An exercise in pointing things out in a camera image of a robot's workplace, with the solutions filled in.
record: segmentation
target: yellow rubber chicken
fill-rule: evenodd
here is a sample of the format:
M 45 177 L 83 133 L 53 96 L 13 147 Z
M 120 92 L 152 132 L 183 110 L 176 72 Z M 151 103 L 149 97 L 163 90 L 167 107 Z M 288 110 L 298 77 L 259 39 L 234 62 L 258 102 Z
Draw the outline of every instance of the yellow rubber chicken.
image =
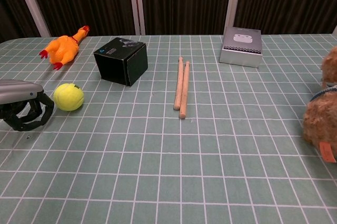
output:
M 41 59 L 50 56 L 50 62 L 54 65 L 54 70 L 59 70 L 64 64 L 72 61 L 78 53 L 78 44 L 84 39 L 89 32 L 89 26 L 85 25 L 78 29 L 77 33 L 72 36 L 61 36 L 51 41 L 48 46 L 42 50 L 39 55 Z

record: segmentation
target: box lid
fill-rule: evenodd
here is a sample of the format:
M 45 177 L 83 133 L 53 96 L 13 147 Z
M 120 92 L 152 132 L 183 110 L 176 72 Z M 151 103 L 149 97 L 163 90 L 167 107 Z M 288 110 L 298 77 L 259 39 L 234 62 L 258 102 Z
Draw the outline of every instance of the box lid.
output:
M 261 31 L 255 29 L 227 27 L 222 49 L 261 54 Z
M 139 50 L 143 45 L 143 42 L 117 37 L 100 47 L 94 53 L 124 60 Z

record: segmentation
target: black box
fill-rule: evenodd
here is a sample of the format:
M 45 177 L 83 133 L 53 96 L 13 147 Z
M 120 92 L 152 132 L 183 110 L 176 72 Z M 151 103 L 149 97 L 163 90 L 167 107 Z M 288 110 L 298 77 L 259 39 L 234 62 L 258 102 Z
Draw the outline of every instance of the black box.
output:
M 115 38 L 94 52 L 101 78 L 131 86 L 147 70 L 146 44 Z

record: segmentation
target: green grid tablecloth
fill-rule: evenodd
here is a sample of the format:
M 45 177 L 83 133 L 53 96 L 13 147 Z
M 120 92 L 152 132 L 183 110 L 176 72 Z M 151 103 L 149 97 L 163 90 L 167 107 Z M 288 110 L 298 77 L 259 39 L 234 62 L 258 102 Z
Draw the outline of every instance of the green grid tablecloth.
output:
M 0 122 L 0 223 L 334 223 L 337 166 L 301 138 L 332 35 L 263 36 L 259 69 L 220 64 L 222 36 L 126 36 L 147 44 L 132 86 L 100 79 L 87 37 L 53 71 L 51 38 L 0 45 L 0 78 L 85 93 L 75 112 L 15 132 Z M 187 118 L 173 110 L 190 60 Z

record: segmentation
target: wooden drumstick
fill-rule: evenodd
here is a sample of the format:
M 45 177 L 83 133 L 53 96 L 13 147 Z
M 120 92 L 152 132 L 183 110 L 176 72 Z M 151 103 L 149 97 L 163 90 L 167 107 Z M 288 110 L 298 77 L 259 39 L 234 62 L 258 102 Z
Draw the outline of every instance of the wooden drumstick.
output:
M 181 94 L 181 104 L 179 111 L 179 118 L 186 118 L 186 108 L 187 108 L 187 92 L 189 90 L 189 74 L 190 74 L 190 62 L 187 61 L 184 71 L 184 81 L 183 81 L 183 91 Z
M 175 92 L 175 101 L 174 101 L 174 106 L 173 106 L 173 109 L 175 110 L 180 109 L 181 92 L 183 89 L 183 78 L 184 78 L 184 63 L 183 63 L 183 58 L 179 57 L 177 90 Z

